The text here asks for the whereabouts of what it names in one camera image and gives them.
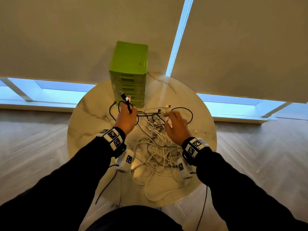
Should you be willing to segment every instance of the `left hand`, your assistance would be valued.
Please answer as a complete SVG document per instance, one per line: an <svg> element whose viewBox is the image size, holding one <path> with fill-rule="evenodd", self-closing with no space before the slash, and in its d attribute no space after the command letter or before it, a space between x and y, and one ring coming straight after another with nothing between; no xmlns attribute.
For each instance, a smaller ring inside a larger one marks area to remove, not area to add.
<svg viewBox="0 0 308 231"><path fill-rule="evenodd" d="M124 131L126 136L133 130L136 124L138 111L135 107L132 107L131 111L132 113L129 113L127 105L125 103L121 103L121 111L114 125L114 127L118 127Z"/></svg>

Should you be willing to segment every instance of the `right hand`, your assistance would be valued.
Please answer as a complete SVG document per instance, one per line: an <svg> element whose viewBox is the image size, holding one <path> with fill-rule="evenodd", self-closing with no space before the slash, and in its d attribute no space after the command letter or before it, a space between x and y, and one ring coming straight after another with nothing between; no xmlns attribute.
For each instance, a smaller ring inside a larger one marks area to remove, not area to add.
<svg viewBox="0 0 308 231"><path fill-rule="evenodd" d="M186 139L192 137L192 134L187 127L187 120L182 118L179 112L169 112L163 114L163 116L171 119L172 128L167 122L165 122L164 126L169 138L177 145L182 146Z"/></svg>

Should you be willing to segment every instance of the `black sleeve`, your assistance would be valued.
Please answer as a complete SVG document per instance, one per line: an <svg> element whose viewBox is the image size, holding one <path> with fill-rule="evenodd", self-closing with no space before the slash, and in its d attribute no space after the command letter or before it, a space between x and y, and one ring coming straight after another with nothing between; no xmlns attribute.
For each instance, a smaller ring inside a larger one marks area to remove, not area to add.
<svg viewBox="0 0 308 231"><path fill-rule="evenodd" d="M296 220L285 206L209 147L200 150L195 162L197 176L210 187L213 206L229 230L308 230L307 223Z"/></svg>
<svg viewBox="0 0 308 231"><path fill-rule="evenodd" d="M125 140L125 133L116 130ZM112 156L109 143L95 137L66 164L0 206L2 229L78 230Z"/></svg>

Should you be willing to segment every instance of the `person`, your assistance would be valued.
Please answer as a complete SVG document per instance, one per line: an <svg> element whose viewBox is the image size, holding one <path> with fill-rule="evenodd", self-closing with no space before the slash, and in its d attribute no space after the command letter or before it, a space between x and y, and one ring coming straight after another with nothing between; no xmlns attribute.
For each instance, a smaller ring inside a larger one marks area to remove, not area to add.
<svg viewBox="0 0 308 231"><path fill-rule="evenodd" d="M133 130L136 116L136 108L132 108L130 114L127 106L122 104L113 130L123 142ZM187 121L178 112L170 112L166 116L172 122L172 128L165 123L168 136L186 151L195 139L188 130ZM102 137L103 133L35 186L0 206L1 229L78 230L111 157L119 154ZM191 162L197 167L199 180L210 187L213 206L229 230L308 230L307 223L296 220L286 207L252 179L239 173L220 154L200 141L203 146L195 148L199 151L194 159L189 160L193 160ZM113 210L87 230L124 230L131 227L134 230L182 230L163 212L145 206Z"/></svg>

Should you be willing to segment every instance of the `round marble table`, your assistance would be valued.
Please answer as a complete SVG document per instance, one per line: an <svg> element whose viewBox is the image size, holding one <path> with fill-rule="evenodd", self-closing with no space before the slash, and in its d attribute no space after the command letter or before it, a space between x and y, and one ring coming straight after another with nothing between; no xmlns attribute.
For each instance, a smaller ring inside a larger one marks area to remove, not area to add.
<svg viewBox="0 0 308 231"><path fill-rule="evenodd" d="M144 108L138 108L142 111L145 108L159 107L171 105L171 110L175 107L185 107L193 112L193 120L188 124L191 133L195 137L200 137L205 140L213 151L216 151L217 138L216 128L213 118L202 102L202 100L181 82L160 75L158 73L148 73L146 78L146 92L144 99ZM76 106L68 127L67 132L67 147L70 158L76 152L89 143L94 136L103 129L109 129L114 125L114 120L109 114L109 107L114 102L114 95L112 92L110 80L96 85L91 89ZM178 109L182 116L190 120L190 112L184 109ZM114 105L111 109L112 115L116 118L118 115L118 107ZM140 118L140 126L144 130L145 120ZM128 149L133 150L137 140L144 136L138 126L135 126L133 131L127 136L125 143ZM140 158L144 158L146 148L141 146L137 151ZM115 159L111 159L111 164L115 163ZM165 168L160 174L170 174L171 169ZM100 180L96 189L95 195L98 195L102 189L110 182L115 174L115 168L111 167ZM146 183L150 175L150 171L146 166L139 167L133 174L134 180L139 183ZM162 207L175 203L193 192L201 183L197 175L194 174L193 182L181 188L182 186L172 176L157 175L154 182L147 185L146 193L151 200L145 196L144 185L136 184L129 173L118 172L114 180L105 189L101 196L111 202L118 203L121 197L121 206L129 205L144 205L149 207ZM179 173L176 172L178 180L182 180ZM167 191L180 190L171 192L164 196Z"/></svg>

